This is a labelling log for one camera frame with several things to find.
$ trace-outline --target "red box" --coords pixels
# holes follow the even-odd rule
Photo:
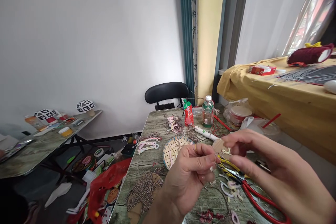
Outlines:
[[[275,66],[257,65],[257,66],[250,66],[248,72],[257,75],[272,75],[275,73],[276,68],[277,67]]]

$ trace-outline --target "white wall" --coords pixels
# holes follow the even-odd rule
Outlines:
[[[182,81],[179,0],[0,0],[0,133],[32,131],[23,116],[102,115],[81,136],[141,131],[154,104],[145,91]]]
[[[282,56],[305,0],[246,0],[235,64]]]

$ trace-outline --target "teal curtain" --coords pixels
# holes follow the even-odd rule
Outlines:
[[[181,0],[185,79],[188,100],[195,105],[197,91],[197,7],[196,0]]]

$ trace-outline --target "black chair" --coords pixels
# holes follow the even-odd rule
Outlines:
[[[182,107],[182,98],[188,94],[189,89],[183,82],[168,82],[150,87],[145,93],[145,100],[149,104],[156,103],[157,110],[160,110],[160,101],[179,98]]]

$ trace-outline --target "yellow tablecloth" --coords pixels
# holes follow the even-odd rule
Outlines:
[[[271,119],[281,113],[276,120],[281,130],[336,165],[336,94],[327,93],[322,86],[297,82],[269,88],[279,82],[247,72],[251,65],[290,71],[293,68],[287,66],[286,60],[287,57],[280,57],[235,65],[224,72],[217,92],[227,100],[247,97],[255,114],[263,118]],[[336,59],[320,64],[327,65],[336,65]]]

